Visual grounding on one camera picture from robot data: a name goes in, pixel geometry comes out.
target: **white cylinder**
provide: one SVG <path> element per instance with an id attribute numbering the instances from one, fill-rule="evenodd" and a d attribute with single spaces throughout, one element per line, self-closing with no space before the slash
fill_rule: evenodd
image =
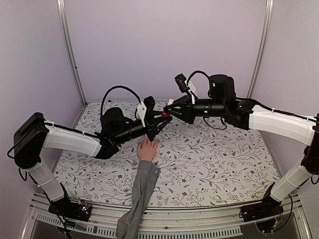
<path id="1" fill-rule="evenodd" d="M 26 169 L 26 172 L 29 173 L 52 201 L 55 202 L 64 197 L 61 184 L 53 177 L 45 162 L 37 163 L 34 167 Z"/>
<path id="2" fill-rule="evenodd" d="M 275 182 L 270 196 L 277 202 L 281 202 L 312 176 L 313 174 L 301 166 L 301 162 L 298 162 L 296 166 L 291 168 L 281 179 Z"/>

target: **vent grille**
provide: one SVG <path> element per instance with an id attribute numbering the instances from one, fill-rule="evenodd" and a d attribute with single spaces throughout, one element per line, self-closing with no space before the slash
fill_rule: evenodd
<path id="1" fill-rule="evenodd" d="M 61 221 L 56 216 L 47 215 L 44 213 L 37 213 L 37 219 L 39 221 L 63 227 Z M 108 229 L 100 226 L 87 225 L 86 230 L 77 230 L 74 227 L 67 226 L 67 228 L 80 233 L 87 233 L 91 235 L 99 235 L 105 238 L 116 238 L 116 230 Z M 176 233 L 144 233 L 140 232 L 137 235 L 137 239 L 222 239 L 243 235 L 240 226 L 224 228 L 219 230 L 209 230 L 201 232 L 176 232 Z"/>

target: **table surface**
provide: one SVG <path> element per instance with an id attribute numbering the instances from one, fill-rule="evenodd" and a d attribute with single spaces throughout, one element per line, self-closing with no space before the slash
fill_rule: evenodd
<path id="1" fill-rule="evenodd" d="M 161 110 L 164 102 L 157 102 Z M 111 102 L 134 118 L 136 102 Z M 100 103 L 90 103 L 76 129 L 99 132 Z M 219 118 L 207 120 L 222 127 Z M 161 143 L 154 164 L 160 178 L 149 207 L 223 206 L 260 200 L 268 186 L 279 179 L 275 163 L 258 131 L 215 130 L 197 118 L 187 124 L 174 118 L 157 136 Z M 64 151 L 54 171 L 72 198 L 115 205 L 131 205 L 138 167 L 137 145 L 126 142 L 107 160 Z"/>

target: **floral tablecloth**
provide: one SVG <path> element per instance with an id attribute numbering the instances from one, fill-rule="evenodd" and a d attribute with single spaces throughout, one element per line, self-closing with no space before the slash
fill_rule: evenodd
<path id="1" fill-rule="evenodd" d="M 156 110 L 165 103 L 157 102 Z M 136 102 L 111 102 L 134 118 Z M 99 132 L 100 103 L 90 103 L 76 128 Z M 222 127 L 219 118 L 207 120 Z M 160 178 L 150 207 L 220 206 L 262 198 L 279 178 L 273 159 L 258 131 L 209 128 L 202 119 L 187 124 L 174 118 L 157 136 L 161 143 L 154 164 Z M 138 167 L 135 139 L 122 145 L 107 160 L 64 151 L 54 171 L 69 195 L 94 202 L 131 205 L 131 191 Z"/>

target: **vertical metal post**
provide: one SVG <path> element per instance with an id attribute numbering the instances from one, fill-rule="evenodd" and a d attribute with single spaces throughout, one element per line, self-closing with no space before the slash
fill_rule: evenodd
<path id="1" fill-rule="evenodd" d="M 73 73 L 73 78 L 74 82 L 76 85 L 76 89 L 78 91 L 79 97 L 81 99 L 82 105 L 86 106 L 87 101 L 84 95 L 83 87 L 80 81 L 79 77 L 79 72 L 77 70 L 77 65 L 75 62 L 73 50 L 72 50 L 72 44 L 71 44 L 71 38 L 70 38 L 70 33 L 69 33 L 69 28 L 68 28 L 68 23 L 66 19 L 66 11 L 65 11 L 65 5 L 64 5 L 64 0 L 57 0 L 57 5 L 58 5 L 58 12 L 59 12 L 59 17 L 60 17 L 60 22 L 61 22 L 61 27 L 62 27 L 62 33 L 64 36 L 64 41 L 66 45 L 66 50 L 69 56 L 69 62 L 71 65 L 72 73 Z"/>
<path id="2" fill-rule="evenodd" d="M 250 85 L 249 85 L 249 90 L 247 93 L 247 98 L 252 98 L 256 84 L 257 84 L 258 75 L 260 72 L 260 68 L 261 68 L 261 64 L 262 64 L 262 60 L 263 60 L 263 56 L 264 56 L 264 52 L 265 52 L 265 48 L 266 48 L 266 41 L 268 38 L 268 32 L 269 32 L 270 23 L 271 23 L 271 16 L 273 13 L 273 5 L 274 5 L 274 0 L 267 0 L 263 33 L 262 33 L 262 37 L 261 37 L 261 41 L 260 41 L 260 45 L 259 45 L 259 51 L 258 51 L 253 75 L 252 75 Z"/>

